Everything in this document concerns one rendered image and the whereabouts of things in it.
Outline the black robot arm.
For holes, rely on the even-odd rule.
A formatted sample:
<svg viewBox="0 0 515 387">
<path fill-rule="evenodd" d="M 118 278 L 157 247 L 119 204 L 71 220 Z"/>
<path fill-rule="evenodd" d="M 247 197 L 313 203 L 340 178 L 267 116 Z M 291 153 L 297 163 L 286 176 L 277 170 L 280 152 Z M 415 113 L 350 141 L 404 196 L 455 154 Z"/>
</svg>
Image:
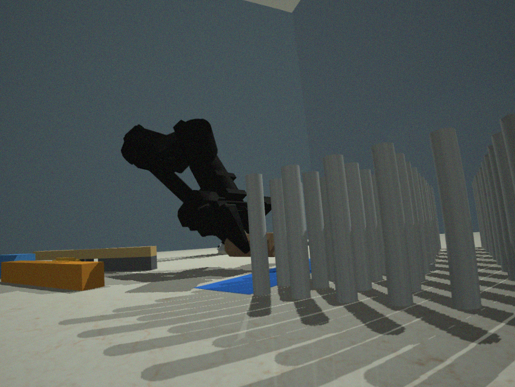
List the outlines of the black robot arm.
<svg viewBox="0 0 515 387">
<path fill-rule="evenodd" d="M 134 126 L 127 132 L 121 152 L 131 165 L 149 170 L 158 180 L 173 192 L 182 202 L 193 191 L 177 175 L 189 166 L 199 184 L 201 177 L 214 168 L 224 168 L 217 156 L 217 145 L 211 125 L 205 119 L 180 120 L 168 135 Z M 188 227 L 197 230 L 202 237 L 214 235 L 224 244 L 226 239 L 216 230 L 206 230 L 205 214 L 199 214 L 199 223 Z"/>
</svg>

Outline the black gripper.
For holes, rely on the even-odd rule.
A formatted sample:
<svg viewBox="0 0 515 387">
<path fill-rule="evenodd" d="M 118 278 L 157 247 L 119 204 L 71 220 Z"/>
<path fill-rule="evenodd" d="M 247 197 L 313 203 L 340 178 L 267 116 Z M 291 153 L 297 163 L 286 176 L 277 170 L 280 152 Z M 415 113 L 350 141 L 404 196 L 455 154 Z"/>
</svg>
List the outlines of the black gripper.
<svg viewBox="0 0 515 387">
<path fill-rule="evenodd" d="M 247 193 L 239 190 L 233 182 L 234 173 L 224 168 L 214 168 L 205 173 L 200 181 L 200 190 L 193 190 L 178 210 L 178 218 L 183 227 L 195 227 L 199 214 L 205 214 L 206 230 L 216 230 L 235 244 L 243 253 L 250 251 L 247 234 L 249 221 Z"/>
</svg>

